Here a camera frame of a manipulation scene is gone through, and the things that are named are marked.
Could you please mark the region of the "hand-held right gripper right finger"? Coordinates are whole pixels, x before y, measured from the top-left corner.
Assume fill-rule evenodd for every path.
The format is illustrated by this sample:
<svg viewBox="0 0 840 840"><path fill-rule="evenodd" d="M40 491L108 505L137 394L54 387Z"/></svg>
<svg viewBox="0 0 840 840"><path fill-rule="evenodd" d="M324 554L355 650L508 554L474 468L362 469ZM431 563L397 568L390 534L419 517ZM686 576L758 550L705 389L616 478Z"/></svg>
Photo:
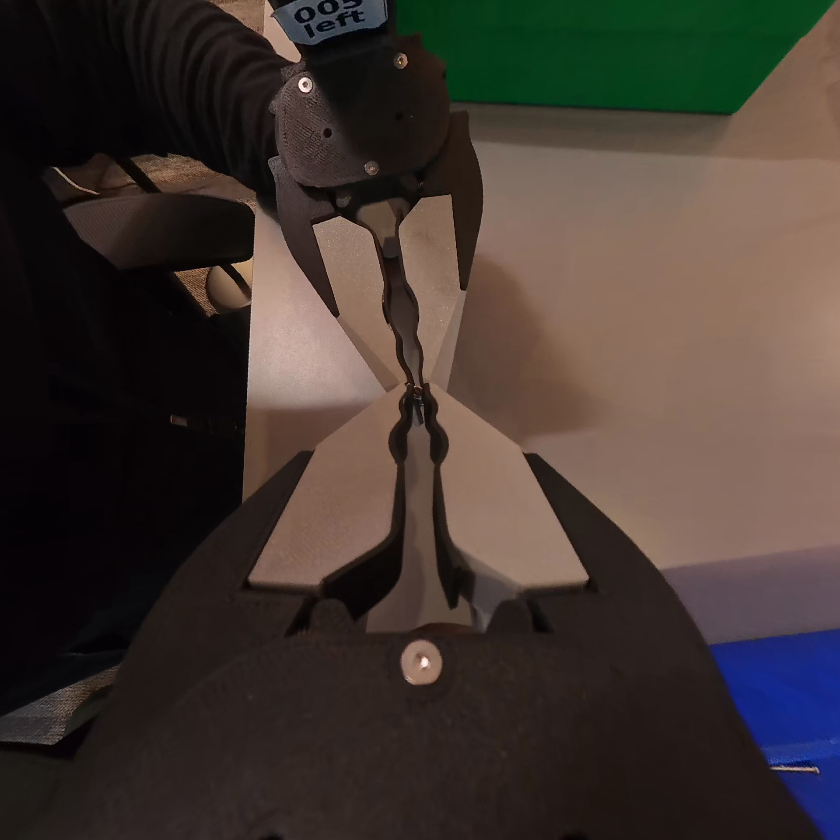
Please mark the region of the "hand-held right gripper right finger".
<svg viewBox="0 0 840 840"><path fill-rule="evenodd" d="M435 384L424 394L437 573L450 606L488 627L504 602L590 577L521 448Z"/></svg>

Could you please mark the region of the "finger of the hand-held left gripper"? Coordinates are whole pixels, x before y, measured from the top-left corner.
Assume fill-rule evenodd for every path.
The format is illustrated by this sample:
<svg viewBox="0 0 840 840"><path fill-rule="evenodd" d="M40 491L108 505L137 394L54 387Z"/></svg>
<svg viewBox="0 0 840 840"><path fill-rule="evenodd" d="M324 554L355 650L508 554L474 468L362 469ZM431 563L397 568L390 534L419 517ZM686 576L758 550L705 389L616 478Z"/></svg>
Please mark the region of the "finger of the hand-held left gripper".
<svg viewBox="0 0 840 840"><path fill-rule="evenodd" d="M383 387L403 386L406 374L383 309L385 279L375 237L344 217L320 222L313 231L339 309L340 327Z"/></svg>
<svg viewBox="0 0 840 840"><path fill-rule="evenodd" d="M448 389L466 301L459 283L452 197L421 198L398 234L405 279L416 302L423 380Z"/></svg>

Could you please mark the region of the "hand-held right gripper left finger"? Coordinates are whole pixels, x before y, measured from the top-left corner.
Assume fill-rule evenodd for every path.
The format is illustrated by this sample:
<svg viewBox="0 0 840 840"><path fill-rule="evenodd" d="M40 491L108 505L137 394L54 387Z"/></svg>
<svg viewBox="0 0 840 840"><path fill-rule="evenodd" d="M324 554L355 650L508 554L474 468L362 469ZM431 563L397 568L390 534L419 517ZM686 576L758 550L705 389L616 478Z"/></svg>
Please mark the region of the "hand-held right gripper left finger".
<svg viewBox="0 0 840 840"><path fill-rule="evenodd" d="M411 392L395 389L311 453L248 584L340 601L361 618L403 567Z"/></svg>

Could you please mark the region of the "green plastic bin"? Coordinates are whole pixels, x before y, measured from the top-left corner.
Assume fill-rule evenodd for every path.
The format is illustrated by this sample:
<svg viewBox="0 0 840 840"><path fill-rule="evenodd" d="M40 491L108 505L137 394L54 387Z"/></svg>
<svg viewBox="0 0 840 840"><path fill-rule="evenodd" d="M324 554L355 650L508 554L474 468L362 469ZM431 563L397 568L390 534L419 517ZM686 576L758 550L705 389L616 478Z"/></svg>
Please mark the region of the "green plastic bin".
<svg viewBox="0 0 840 840"><path fill-rule="evenodd" d="M456 102L731 115L831 1L399 1Z"/></svg>

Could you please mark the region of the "large blue plastic bin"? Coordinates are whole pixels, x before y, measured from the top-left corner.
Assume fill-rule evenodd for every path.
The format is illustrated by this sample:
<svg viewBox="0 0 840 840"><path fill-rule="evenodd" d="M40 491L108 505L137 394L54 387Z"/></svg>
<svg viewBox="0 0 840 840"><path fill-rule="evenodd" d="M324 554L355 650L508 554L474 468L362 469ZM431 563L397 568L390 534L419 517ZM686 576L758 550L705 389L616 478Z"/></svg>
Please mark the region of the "large blue plastic bin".
<svg viewBox="0 0 840 840"><path fill-rule="evenodd" d="M731 697L772 763L812 763L821 775L777 773L824 838L839 838L839 631L710 648Z"/></svg>

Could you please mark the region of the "person's left forearm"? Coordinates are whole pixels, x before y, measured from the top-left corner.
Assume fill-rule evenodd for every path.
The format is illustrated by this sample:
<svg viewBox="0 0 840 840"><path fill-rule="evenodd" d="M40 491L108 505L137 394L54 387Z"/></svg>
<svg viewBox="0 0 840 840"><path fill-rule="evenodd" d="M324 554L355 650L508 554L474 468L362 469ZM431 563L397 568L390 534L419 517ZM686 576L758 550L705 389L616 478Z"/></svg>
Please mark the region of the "person's left forearm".
<svg viewBox="0 0 840 840"><path fill-rule="evenodd" d="M177 154L273 193L288 63L200 1L1 3L2 155L43 169Z"/></svg>

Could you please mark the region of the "person's body in black clothes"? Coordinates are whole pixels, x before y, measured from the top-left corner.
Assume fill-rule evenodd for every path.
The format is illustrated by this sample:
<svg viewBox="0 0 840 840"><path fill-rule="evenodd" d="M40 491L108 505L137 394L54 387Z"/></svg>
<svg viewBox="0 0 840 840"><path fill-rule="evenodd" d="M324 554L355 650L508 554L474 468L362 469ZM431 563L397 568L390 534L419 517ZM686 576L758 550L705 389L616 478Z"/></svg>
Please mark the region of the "person's body in black clothes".
<svg viewBox="0 0 840 840"><path fill-rule="evenodd" d="M241 498L242 346L2 150L2 714L117 663Z"/></svg>

